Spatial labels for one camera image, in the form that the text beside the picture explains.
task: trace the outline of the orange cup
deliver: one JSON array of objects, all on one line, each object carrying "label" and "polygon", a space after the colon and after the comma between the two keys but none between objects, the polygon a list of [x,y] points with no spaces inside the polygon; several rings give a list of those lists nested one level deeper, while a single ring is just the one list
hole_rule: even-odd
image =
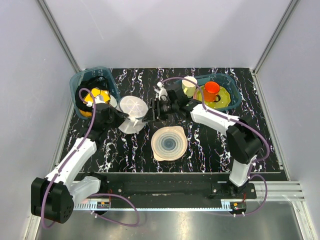
[{"label": "orange cup", "polygon": [[218,93],[220,91],[220,86],[218,83],[214,81],[208,81],[203,88],[203,95],[204,95],[204,100],[206,102],[212,103],[212,102],[218,102],[216,100]]}]

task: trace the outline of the teal plastic bin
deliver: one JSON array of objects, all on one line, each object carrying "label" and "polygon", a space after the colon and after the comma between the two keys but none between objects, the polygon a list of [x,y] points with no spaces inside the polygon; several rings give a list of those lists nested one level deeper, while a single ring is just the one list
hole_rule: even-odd
[{"label": "teal plastic bin", "polygon": [[70,79],[70,91],[71,91],[75,112],[81,119],[88,119],[88,118],[83,116],[76,106],[76,99],[75,99],[76,90],[79,87],[81,82],[88,81],[89,79],[97,76],[105,77],[108,80],[108,90],[110,94],[114,96],[117,102],[119,102],[121,99],[115,79],[108,68],[103,66],[98,66],[98,67],[93,67],[93,68],[89,68],[84,71],[78,72]]},{"label": "teal plastic bin", "polygon": [[230,109],[234,109],[238,107],[241,103],[241,95],[236,86],[235,80],[223,73],[214,73],[208,75],[194,76],[194,78],[198,81],[199,86],[205,85],[206,82],[213,81],[224,87],[228,93],[230,94],[230,103],[227,107],[216,108],[216,110],[222,112]]}]

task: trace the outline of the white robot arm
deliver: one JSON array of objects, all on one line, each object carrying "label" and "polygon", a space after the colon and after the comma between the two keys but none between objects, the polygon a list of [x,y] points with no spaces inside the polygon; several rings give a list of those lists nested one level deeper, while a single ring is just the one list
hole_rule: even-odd
[{"label": "white robot arm", "polygon": [[96,102],[98,104],[95,105],[95,119],[89,134],[85,133],[90,128],[90,119],[84,124],[81,137],[75,141],[74,146],[61,163],[45,178],[37,177],[32,182],[31,213],[33,215],[41,215],[43,199],[49,185],[51,188],[45,201],[44,217],[58,223],[65,223],[71,216],[75,205],[99,192],[105,185],[106,181],[103,183],[101,181],[105,180],[104,177],[95,173],[73,184],[83,165],[102,146],[108,130],[118,128],[128,117],[128,114],[116,110],[105,102],[99,102],[98,99]]},{"label": "white robot arm", "polygon": [[230,120],[237,120],[250,126],[252,118],[228,115],[209,107],[206,107],[206,110],[200,101],[189,99],[185,95],[181,84],[175,83],[164,88],[164,85],[159,82],[157,86],[160,88],[159,97],[151,100],[150,108],[143,120],[145,122],[165,121],[169,114],[178,113],[190,121],[217,130],[226,136],[229,151],[233,157],[230,182],[235,188],[248,182],[250,166],[263,145],[252,131]]}]

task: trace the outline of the table surface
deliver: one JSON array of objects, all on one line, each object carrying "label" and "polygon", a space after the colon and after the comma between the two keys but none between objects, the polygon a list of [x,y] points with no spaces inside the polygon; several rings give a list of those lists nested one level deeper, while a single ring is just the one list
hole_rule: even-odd
[{"label": "table surface", "polygon": [[[257,164],[253,171],[279,172],[278,159],[270,139],[266,119],[259,101],[257,89],[249,68],[126,68],[111,69],[120,96],[136,96],[148,105],[156,96],[154,86],[170,77],[201,76],[222,73],[231,76],[242,96],[241,104],[229,111],[234,116],[251,115],[255,128],[270,143],[270,157]],[[69,124],[61,159],[74,145],[83,127],[84,120],[74,111]],[[173,162],[158,162],[153,157],[151,139],[162,127],[181,126],[188,139],[184,156]],[[260,151],[258,158],[265,154]],[[182,119],[177,115],[162,123],[147,124],[139,134],[124,134],[119,129],[111,129],[100,151],[96,152],[83,166],[82,172],[170,172],[170,173],[221,173],[230,172],[232,158],[226,138],[219,132]]]},{"label": "table surface", "polygon": [[[248,203],[248,212],[258,202]],[[39,227],[37,240],[130,239],[130,240],[302,240],[290,202],[266,202],[251,216],[216,216],[210,212],[139,211],[138,227],[125,227],[95,219],[87,211],[74,211],[64,224],[51,230]],[[137,220],[133,211],[109,211],[104,215],[122,223]]]}]

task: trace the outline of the white panel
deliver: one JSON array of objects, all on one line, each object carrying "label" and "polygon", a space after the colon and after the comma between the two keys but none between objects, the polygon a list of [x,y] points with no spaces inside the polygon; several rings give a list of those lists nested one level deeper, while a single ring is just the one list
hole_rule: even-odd
[{"label": "white panel", "polygon": [[79,66],[250,67],[290,0],[46,0]]},{"label": "white panel", "polygon": [[0,235],[17,240],[31,183],[53,160],[74,72],[36,1],[1,1],[0,23]]},{"label": "white panel", "polygon": [[300,1],[258,73],[290,177],[320,232],[320,1]]}]

